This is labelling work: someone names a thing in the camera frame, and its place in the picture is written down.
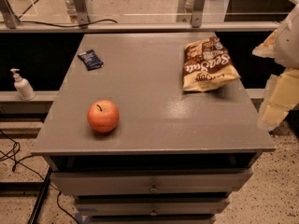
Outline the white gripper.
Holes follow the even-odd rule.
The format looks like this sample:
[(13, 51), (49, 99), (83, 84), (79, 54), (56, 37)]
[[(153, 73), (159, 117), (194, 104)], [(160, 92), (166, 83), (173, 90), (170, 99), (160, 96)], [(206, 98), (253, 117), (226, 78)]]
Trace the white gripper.
[(273, 131), (299, 105), (299, 4), (252, 54), (286, 67), (267, 80), (259, 108), (258, 127)]

